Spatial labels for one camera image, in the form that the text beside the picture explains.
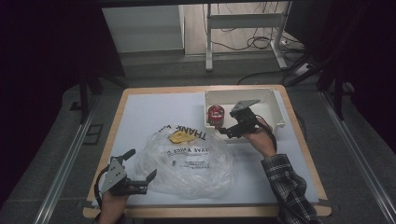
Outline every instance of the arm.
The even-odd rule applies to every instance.
[[[129,195],[116,196],[109,191],[103,195],[102,211],[99,217],[100,224],[116,224],[124,219],[123,211]]]
[[[271,129],[264,120],[259,119],[259,122]],[[294,172],[286,155],[276,155],[268,134],[259,128],[244,137],[264,156],[262,167],[278,201],[278,220],[281,223],[319,223],[315,208],[304,196],[304,179]]]

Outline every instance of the wire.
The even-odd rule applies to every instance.
[[[276,138],[275,138],[274,134],[272,133],[272,128],[271,128],[271,126],[269,126],[268,123],[267,123],[267,121],[265,121],[265,119],[263,119],[261,116],[259,116],[259,115],[255,115],[255,116],[261,118],[261,119],[265,122],[266,125],[263,125],[261,122],[259,122],[259,121],[256,119],[256,125],[258,125],[259,127],[261,127],[261,128],[268,134],[268,136],[271,138],[271,141],[273,142],[275,151],[277,151]]]
[[[284,45],[279,45],[279,48],[289,52],[305,53],[305,49],[291,49]]]
[[[270,38],[271,40],[272,40],[272,34],[274,33],[273,30],[274,30],[274,27],[271,27],[271,38]]]
[[[107,166],[99,173],[99,175],[96,177],[96,182],[95,182],[95,185],[94,185],[94,187],[93,187],[95,199],[96,199],[96,201],[98,202],[98,205],[99,205],[99,207],[100,207],[101,209],[102,209],[102,199],[101,199],[100,194],[99,194],[99,192],[100,192],[100,191],[99,191],[99,181],[100,181],[102,175],[103,175],[105,172],[108,171],[108,168],[109,168],[109,165],[107,165]]]
[[[285,58],[286,60],[288,60],[289,62],[292,62],[292,63],[295,63],[295,62],[297,62],[297,60],[293,60],[293,59],[291,59],[291,58],[289,58],[288,57],[288,54],[289,53],[294,53],[293,51],[286,51],[286,52],[284,52],[284,54],[283,54],[283,58]]]
[[[264,3],[262,6],[262,13],[265,13],[265,9],[267,8],[267,2]]]
[[[270,12],[270,8],[271,8],[271,6],[272,6],[272,3],[273,3],[273,2],[270,2],[270,6],[268,7],[268,12]]]
[[[258,5],[256,8],[254,8],[254,11],[253,11],[253,12],[256,12],[256,10],[257,10],[261,5],[262,5],[262,2],[260,2],[259,5]]]
[[[279,84],[285,86],[285,79],[290,76],[291,72],[294,71],[296,67],[308,61],[309,55],[304,53],[294,64],[283,74],[282,79],[279,81]]]
[[[275,6],[275,10],[274,10],[274,12],[276,12],[276,9],[277,9],[277,5],[279,4],[279,2],[276,2],[276,6]]]
[[[203,18],[204,18],[204,29],[205,29],[205,33],[207,34],[206,25],[205,25],[204,4],[202,4],[202,12],[203,12]],[[268,37],[265,37],[265,36],[255,36],[257,30],[258,30],[258,28],[256,28],[256,31],[254,32],[253,37],[251,37],[251,38],[249,38],[247,40],[247,46],[244,47],[244,48],[241,48],[241,49],[235,49],[235,48],[229,47],[229,46],[227,46],[225,44],[221,44],[221,43],[215,42],[215,41],[211,41],[211,42],[212,42],[212,44],[220,45],[220,46],[223,46],[224,48],[232,49],[232,50],[244,50],[244,49],[249,49],[249,48],[255,48],[255,49],[266,49],[266,48],[268,48],[269,45],[270,45],[270,41],[271,40]],[[267,41],[267,45],[265,45],[264,47],[258,47],[256,45],[256,41]]]
[[[301,41],[300,41],[300,40],[297,40],[297,39],[295,39],[295,40],[289,39],[289,38],[287,38],[287,37],[285,37],[285,36],[283,36],[283,35],[282,35],[282,37],[285,38],[285,39],[287,39],[287,40],[289,40],[289,41],[291,41],[291,42],[301,43]]]
[[[269,130],[273,130],[273,127],[271,127],[268,123],[267,123],[267,121],[262,117],[262,116],[260,116],[260,115],[255,115],[257,118],[259,118],[259,119],[262,119],[264,122],[265,122],[265,125],[267,125],[267,127],[268,127],[268,129]]]
[[[277,71],[277,72],[259,72],[259,73],[253,73],[253,74],[250,74],[250,75],[247,75],[247,76],[245,76],[245,77],[240,78],[240,79],[236,82],[236,85],[238,86],[239,84],[241,84],[241,82],[242,82],[243,80],[247,79],[248,77],[255,77],[255,76],[258,76],[258,75],[271,74],[271,73],[278,73],[278,72],[279,72],[279,71]]]
[[[228,4],[226,3],[225,6],[227,7],[227,9],[230,11],[231,14],[233,14],[233,12],[230,10],[230,8],[228,7]],[[219,3],[218,3],[218,13],[220,15],[220,7],[219,7]],[[236,28],[232,28],[232,29],[228,29],[228,30],[223,30],[220,29],[222,32],[231,32],[233,30],[236,30]]]

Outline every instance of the plastic bag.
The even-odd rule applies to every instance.
[[[170,138],[176,133],[193,139],[173,143]],[[177,125],[167,125],[148,139],[137,154],[133,176],[144,179],[154,169],[157,176],[149,190],[188,199],[219,197],[235,180],[233,153],[223,140]]]

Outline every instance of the hand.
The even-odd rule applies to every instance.
[[[100,224],[115,224],[123,214],[129,195],[116,196],[106,192],[102,196],[102,211],[99,218]]]
[[[267,126],[271,131],[273,130],[272,127],[268,125],[267,122],[265,122],[265,120],[258,119],[258,121],[261,124]],[[259,128],[255,133],[242,134],[242,136],[244,136],[250,142],[250,144],[264,156],[264,158],[276,155],[274,143],[263,128]]]

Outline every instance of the plaid sleeve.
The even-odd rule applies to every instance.
[[[294,172],[286,155],[265,158],[262,167],[278,200],[280,223],[304,223],[297,217],[307,220],[306,223],[320,223],[317,211],[304,196],[306,182]]]

